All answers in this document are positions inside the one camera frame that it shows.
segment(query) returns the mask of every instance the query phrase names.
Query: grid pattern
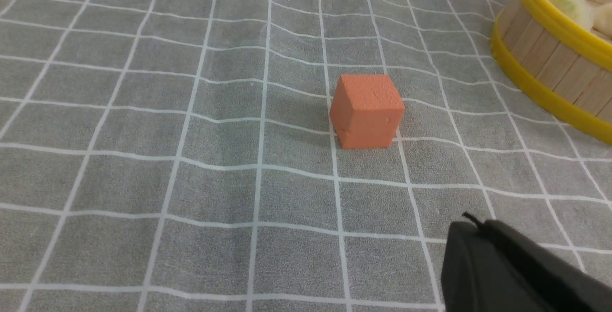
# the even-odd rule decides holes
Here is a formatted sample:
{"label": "grid pattern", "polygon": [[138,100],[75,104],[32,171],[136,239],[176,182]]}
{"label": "grid pattern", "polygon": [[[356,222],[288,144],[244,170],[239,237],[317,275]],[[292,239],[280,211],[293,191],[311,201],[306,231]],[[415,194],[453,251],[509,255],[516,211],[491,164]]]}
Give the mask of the grid pattern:
{"label": "grid pattern", "polygon": [[[465,210],[612,284],[612,148],[503,76],[504,3],[0,0],[0,305],[441,311]],[[341,73],[391,148],[339,150]]]}

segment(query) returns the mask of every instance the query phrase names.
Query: orange cube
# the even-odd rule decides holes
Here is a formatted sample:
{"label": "orange cube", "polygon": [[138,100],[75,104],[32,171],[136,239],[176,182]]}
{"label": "orange cube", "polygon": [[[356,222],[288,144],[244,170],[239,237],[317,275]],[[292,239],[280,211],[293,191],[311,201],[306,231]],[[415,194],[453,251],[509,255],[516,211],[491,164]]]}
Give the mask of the orange cube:
{"label": "orange cube", "polygon": [[341,75],[329,116],[343,149],[375,149],[391,145],[404,110],[388,75]]}

